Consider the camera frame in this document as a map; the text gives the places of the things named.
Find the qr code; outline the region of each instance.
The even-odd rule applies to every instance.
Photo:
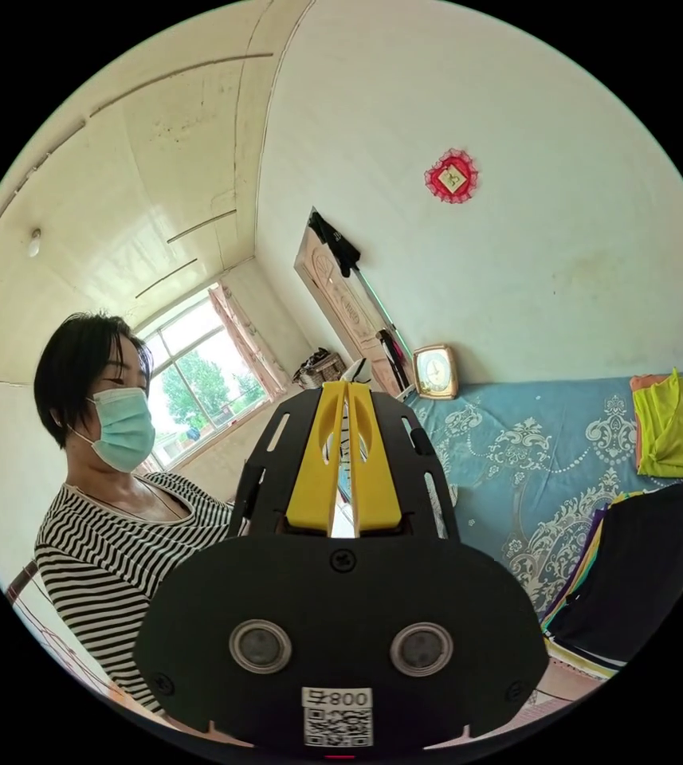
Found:
[[[305,709],[304,743],[309,747],[370,747],[372,709]]]

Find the screw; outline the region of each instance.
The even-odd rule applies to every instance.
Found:
[[[152,682],[155,688],[158,690],[158,693],[161,693],[164,696],[174,695],[174,683],[171,682],[171,678],[166,677],[166,675],[160,673],[155,674],[152,677]]]
[[[357,558],[351,550],[334,550],[331,553],[331,568],[339,574],[347,574],[357,564]]]
[[[506,700],[518,701],[519,697],[522,695],[523,692],[524,692],[524,683],[518,680],[514,681],[506,689]]]

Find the window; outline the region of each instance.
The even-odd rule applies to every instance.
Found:
[[[151,459],[168,469],[269,400],[225,331],[208,292],[145,336],[155,361]]]

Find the basket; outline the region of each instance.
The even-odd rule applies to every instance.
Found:
[[[314,363],[304,363],[293,376],[293,382],[305,390],[321,388],[323,383],[341,380],[346,367],[337,353],[329,353]]]

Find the gold clock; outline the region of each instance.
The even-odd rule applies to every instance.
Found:
[[[458,376],[453,349],[429,345],[413,354],[415,390],[422,398],[455,398]]]

